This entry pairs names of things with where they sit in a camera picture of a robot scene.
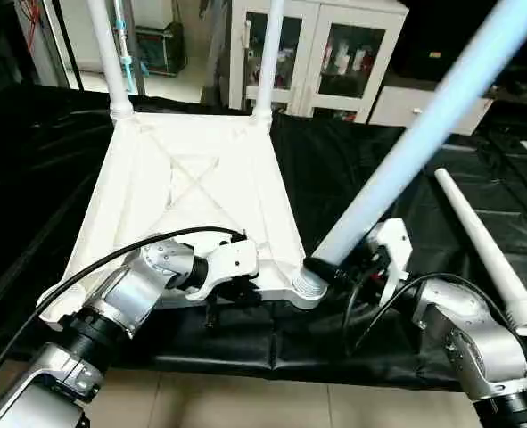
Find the silver robot arm segment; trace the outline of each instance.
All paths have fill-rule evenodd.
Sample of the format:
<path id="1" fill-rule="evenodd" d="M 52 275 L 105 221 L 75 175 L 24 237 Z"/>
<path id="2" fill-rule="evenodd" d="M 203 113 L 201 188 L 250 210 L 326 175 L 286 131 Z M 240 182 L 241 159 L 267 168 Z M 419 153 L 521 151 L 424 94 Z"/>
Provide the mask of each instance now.
<path id="1" fill-rule="evenodd" d="M 519 341 L 461 284 L 428 280 L 417 296 L 412 321 L 443 347 L 483 427 L 527 428 L 527 360 Z"/>

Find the light blue tube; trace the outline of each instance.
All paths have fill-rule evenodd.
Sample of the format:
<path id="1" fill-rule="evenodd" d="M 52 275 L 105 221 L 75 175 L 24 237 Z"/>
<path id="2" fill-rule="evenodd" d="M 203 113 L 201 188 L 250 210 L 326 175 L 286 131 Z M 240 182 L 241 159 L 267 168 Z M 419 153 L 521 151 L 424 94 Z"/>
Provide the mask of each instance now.
<path id="1" fill-rule="evenodd" d="M 129 94 L 135 94 L 135 83 L 132 79 L 132 71 L 130 70 L 130 64 L 125 63 L 124 64 L 124 71 L 127 74 L 127 82 L 128 82 L 128 93 Z"/>
<path id="2" fill-rule="evenodd" d="M 334 264 L 344 260 L 440 148 L 526 38 L 527 0 L 501 0 L 443 79 L 427 110 L 404 132 L 313 257 Z"/>

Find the glass cabinet door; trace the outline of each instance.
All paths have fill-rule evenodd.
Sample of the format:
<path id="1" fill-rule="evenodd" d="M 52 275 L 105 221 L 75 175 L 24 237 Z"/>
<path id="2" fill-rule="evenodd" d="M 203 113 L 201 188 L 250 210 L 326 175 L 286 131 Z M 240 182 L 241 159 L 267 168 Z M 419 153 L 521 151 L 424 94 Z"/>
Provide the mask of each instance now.
<path id="1" fill-rule="evenodd" d="M 321 6 L 302 114 L 366 122 L 403 16 Z"/>
<path id="2" fill-rule="evenodd" d="M 233 1 L 229 105 L 241 108 L 257 98 L 261 56 L 267 29 L 270 0 Z M 307 74 L 318 4 L 291 0 L 284 7 L 279 42 L 273 107 L 294 114 Z"/>
<path id="3" fill-rule="evenodd" d="M 250 41 L 247 49 L 246 77 L 247 86 L 256 86 L 259 83 L 259 71 L 261 68 L 261 56 L 265 42 L 265 30 L 267 28 L 267 15 L 265 13 L 247 12 L 247 21 L 250 25 Z M 283 18 L 281 28 L 281 39 L 279 42 L 279 55 L 275 71 L 275 88 L 290 89 L 292 73 L 297 57 L 297 46 L 301 35 L 302 18 Z"/>

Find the white drawer unit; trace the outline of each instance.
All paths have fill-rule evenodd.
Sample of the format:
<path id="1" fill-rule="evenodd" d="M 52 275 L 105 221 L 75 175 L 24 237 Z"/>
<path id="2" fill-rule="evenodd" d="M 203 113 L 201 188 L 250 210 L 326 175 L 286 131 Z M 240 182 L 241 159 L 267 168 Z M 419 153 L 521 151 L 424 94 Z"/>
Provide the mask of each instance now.
<path id="1" fill-rule="evenodd" d="M 394 127 L 409 127 L 424 112 L 434 92 L 407 87 L 385 86 L 378 97 L 374 113 L 368 123 Z M 480 98 L 473 108 L 457 123 L 456 134 L 471 135 L 493 103 Z"/>

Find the white cabinet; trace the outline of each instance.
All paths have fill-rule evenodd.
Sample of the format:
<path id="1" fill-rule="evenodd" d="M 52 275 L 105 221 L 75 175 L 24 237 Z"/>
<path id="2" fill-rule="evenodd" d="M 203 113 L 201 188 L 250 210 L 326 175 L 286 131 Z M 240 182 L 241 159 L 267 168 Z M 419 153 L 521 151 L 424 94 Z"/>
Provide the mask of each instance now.
<path id="1" fill-rule="evenodd" d="M 385 86 L 378 97 L 368 123 L 393 127 L 409 127 L 424 112 L 433 98 L 433 91 L 408 87 Z M 457 123 L 456 134 L 471 135 L 493 103 L 486 98 L 478 99 L 472 109 Z"/>
<path id="2" fill-rule="evenodd" d="M 270 0 L 232 4 L 229 105 L 257 97 Z M 365 123 L 408 9 L 394 0 L 286 0 L 274 107 Z"/>

